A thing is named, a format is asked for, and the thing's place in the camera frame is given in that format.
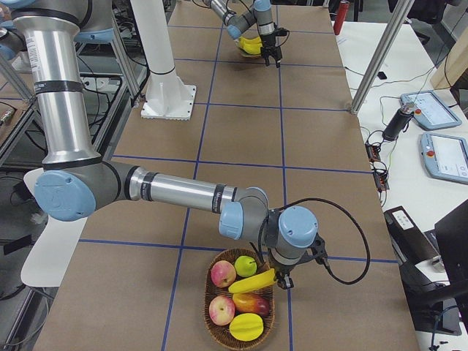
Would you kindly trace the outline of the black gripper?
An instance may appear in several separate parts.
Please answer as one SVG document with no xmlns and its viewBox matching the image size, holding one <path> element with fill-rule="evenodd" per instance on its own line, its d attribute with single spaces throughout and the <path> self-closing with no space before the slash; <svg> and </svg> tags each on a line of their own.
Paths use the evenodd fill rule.
<svg viewBox="0 0 468 351">
<path fill-rule="evenodd" d="M 270 65 L 270 55 L 272 55 L 276 68 L 280 68 L 282 61 L 281 48 L 277 45 L 276 38 L 279 36 L 279 32 L 273 31 L 269 34 L 260 34 L 262 47 L 260 48 L 260 54 L 264 55 L 265 65 Z"/>
<path fill-rule="evenodd" d="M 290 277 L 290 272 L 297 266 L 307 262 L 307 252 L 300 257 L 290 259 L 283 257 L 278 252 L 268 253 L 268 262 L 271 268 L 275 270 L 276 283 L 283 290 L 294 288 L 294 283 Z"/>
</svg>

